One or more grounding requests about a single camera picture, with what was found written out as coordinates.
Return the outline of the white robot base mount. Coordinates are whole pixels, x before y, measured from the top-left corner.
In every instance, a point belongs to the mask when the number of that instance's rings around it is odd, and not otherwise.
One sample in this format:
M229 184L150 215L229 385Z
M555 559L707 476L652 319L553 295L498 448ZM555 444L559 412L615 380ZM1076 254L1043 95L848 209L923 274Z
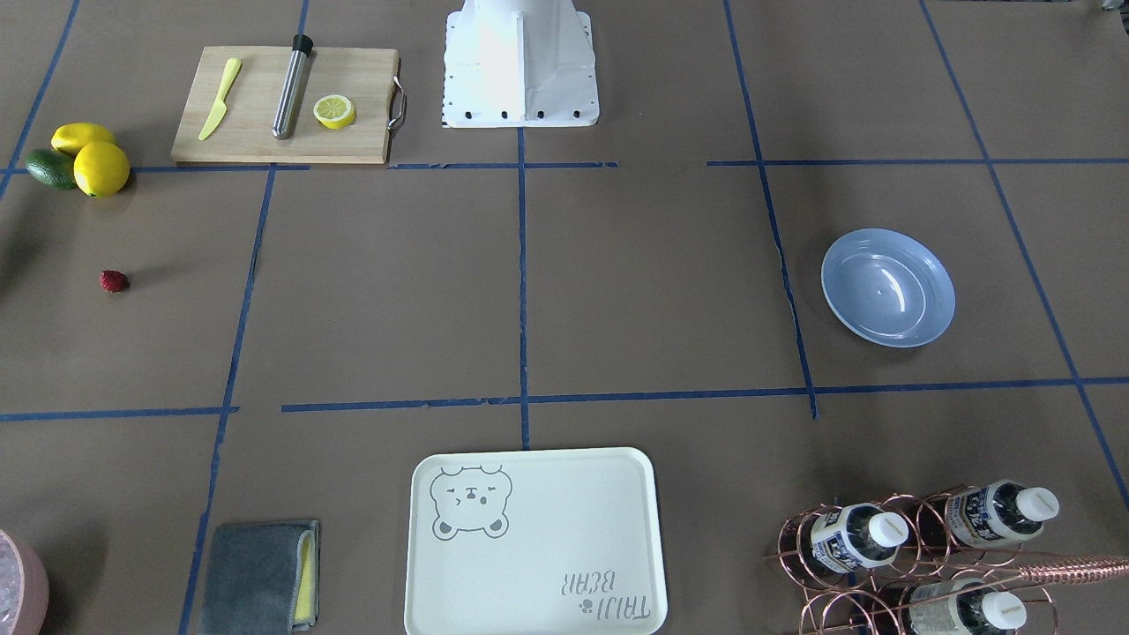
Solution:
M445 36L443 127L597 125L593 26L572 1L465 1Z

